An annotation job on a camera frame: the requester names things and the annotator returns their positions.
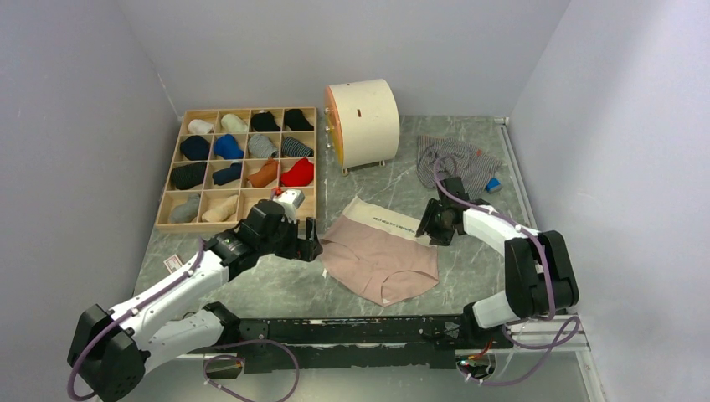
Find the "pink beige underwear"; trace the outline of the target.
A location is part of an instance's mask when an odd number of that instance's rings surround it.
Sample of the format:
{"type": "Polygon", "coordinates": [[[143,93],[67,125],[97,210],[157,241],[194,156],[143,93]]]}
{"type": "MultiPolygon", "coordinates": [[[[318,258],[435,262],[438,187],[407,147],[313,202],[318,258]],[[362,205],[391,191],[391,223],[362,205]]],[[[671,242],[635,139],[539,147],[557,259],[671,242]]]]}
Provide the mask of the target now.
{"type": "Polygon", "coordinates": [[[358,296],[387,307],[439,283],[437,247],[418,238],[419,221],[354,197],[321,237],[325,272],[358,296]]]}

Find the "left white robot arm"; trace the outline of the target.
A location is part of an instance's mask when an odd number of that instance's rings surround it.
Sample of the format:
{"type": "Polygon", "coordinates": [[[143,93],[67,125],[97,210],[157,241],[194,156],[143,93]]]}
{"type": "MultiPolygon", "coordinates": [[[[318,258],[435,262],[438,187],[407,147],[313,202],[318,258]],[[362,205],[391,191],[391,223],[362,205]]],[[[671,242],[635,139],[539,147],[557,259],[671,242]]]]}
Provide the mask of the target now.
{"type": "Polygon", "coordinates": [[[240,319],[220,302],[180,321],[174,317],[265,255],[315,260],[322,253],[316,220],[297,219],[299,205],[286,193],[261,199],[233,228],[201,241],[191,260],[156,285],[110,309],[87,308],[68,353],[69,398],[118,401],[150,371],[184,353],[200,348],[228,352],[260,343],[260,338],[243,338],[240,319]]]}

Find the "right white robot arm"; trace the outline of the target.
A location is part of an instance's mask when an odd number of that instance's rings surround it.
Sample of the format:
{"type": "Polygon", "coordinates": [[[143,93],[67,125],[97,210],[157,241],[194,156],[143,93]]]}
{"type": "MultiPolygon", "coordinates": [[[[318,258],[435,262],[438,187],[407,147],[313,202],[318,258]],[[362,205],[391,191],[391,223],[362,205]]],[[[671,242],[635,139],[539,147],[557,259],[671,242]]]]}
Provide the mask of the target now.
{"type": "Polygon", "coordinates": [[[479,348],[492,329],[531,317],[553,317],[575,306],[579,288],[564,237],[519,224],[490,204],[472,201],[460,178],[436,180],[439,194],[427,203],[416,231],[436,246],[448,246],[455,235],[477,238],[504,262],[504,287],[493,296],[466,306],[460,325],[462,341],[479,348]]]}

